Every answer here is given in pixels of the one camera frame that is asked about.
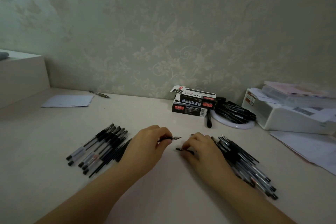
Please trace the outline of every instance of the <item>cardboard box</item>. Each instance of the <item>cardboard box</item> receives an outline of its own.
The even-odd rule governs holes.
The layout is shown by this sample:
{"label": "cardboard box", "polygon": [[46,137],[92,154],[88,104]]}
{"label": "cardboard box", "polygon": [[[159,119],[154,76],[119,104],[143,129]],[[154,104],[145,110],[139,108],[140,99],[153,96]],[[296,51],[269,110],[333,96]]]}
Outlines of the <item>cardboard box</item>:
{"label": "cardboard box", "polygon": [[216,94],[200,90],[189,89],[185,86],[176,85],[170,92],[176,93],[176,100],[180,103],[192,106],[215,109]]}
{"label": "cardboard box", "polygon": [[208,111],[207,108],[189,105],[186,103],[180,103],[176,99],[174,99],[173,107],[172,107],[172,112],[190,114],[190,115],[195,115],[195,116],[200,116],[200,117],[206,117],[207,111]]}

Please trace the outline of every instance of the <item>floral wallpaper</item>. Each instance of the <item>floral wallpaper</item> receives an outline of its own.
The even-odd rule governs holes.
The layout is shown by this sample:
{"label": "floral wallpaper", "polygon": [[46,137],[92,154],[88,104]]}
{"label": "floral wallpaper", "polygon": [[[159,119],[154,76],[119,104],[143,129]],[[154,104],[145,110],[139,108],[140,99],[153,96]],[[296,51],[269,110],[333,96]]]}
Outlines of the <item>floral wallpaper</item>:
{"label": "floral wallpaper", "polygon": [[241,99],[264,80],[336,86],[335,0],[0,0],[0,48],[45,56],[53,87]]}

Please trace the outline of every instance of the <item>pile of pens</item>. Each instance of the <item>pile of pens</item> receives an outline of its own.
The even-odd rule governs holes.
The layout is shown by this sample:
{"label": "pile of pens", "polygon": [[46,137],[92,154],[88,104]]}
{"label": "pile of pens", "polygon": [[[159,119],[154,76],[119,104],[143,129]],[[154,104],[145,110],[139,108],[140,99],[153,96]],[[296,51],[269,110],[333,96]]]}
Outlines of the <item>pile of pens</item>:
{"label": "pile of pens", "polygon": [[270,184],[271,180],[256,167],[254,162],[259,163],[258,160],[223,135],[218,137],[218,142],[213,137],[211,138],[221,150],[224,158],[237,177],[241,178],[251,187],[257,187],[268,197],[274,200],[278,199],[274,194],[277,189]]}
{"label": "pile of pens", "polygon": [[76,161],[82,158],[92,146],[97,145],[97,147],[78,164],[85,175],[90,170],[94,170],[89,176],[89,178],[91,178],[111,161],[115,160],[116,162],[119,162],[121,160],[126,147],[130,142],[130,140],[125,142],[127,133],[128,131],[125,130],[125,128],[120,128],[120,126],[116,127],[112,123],[96,134],[86,144],[66,157],[66,160],[69,161],[68,165],[72,166]]}
{"label": "pile of pens", "polygon": [[222,116],[236,124],[245,124],[250,120],[256,120],[256,116],[253,112],[250,112],[231,101],[226,101],[225,98],[221,97],[217,97],[217,103],[214,111],[219,116]]}

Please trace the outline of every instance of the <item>red logo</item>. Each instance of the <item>red logo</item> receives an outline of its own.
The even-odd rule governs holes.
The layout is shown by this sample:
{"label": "red logo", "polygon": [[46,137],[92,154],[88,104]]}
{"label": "red logo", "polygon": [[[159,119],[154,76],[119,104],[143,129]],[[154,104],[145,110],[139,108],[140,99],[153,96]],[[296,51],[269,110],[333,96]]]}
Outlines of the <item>red logo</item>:
{"label": "red logo", "polygon": [[212,107],[212,104],[209,104],[209,103],[203,103],[202,105],[204,105],[206,107]]}

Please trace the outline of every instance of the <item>white desk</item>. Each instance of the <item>white desk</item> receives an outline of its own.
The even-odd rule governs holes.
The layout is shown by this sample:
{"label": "white desk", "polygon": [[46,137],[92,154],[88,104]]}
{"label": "white desk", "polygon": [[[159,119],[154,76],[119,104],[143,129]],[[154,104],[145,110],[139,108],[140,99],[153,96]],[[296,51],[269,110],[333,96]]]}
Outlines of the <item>white desk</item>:
{"label": "white desk", "polygon": [[336,176],[306,163],[258,126],[238,130],[213,120],[208,129],[203,118],[172,113],[170,100],[114,94],[95,96],[89,107],[40,108],[57,94],[89,93],[49,89],[0,109],[0,223],[33,223],[87,183],[65,157],[112,122],[130,136],[158,124],[182,138],[117,202],[108,223],[241,223],[174,150],[197,131],[224,134],[257,158],[278,189],[279,199],[270,201],[299,224],[336,220]]}

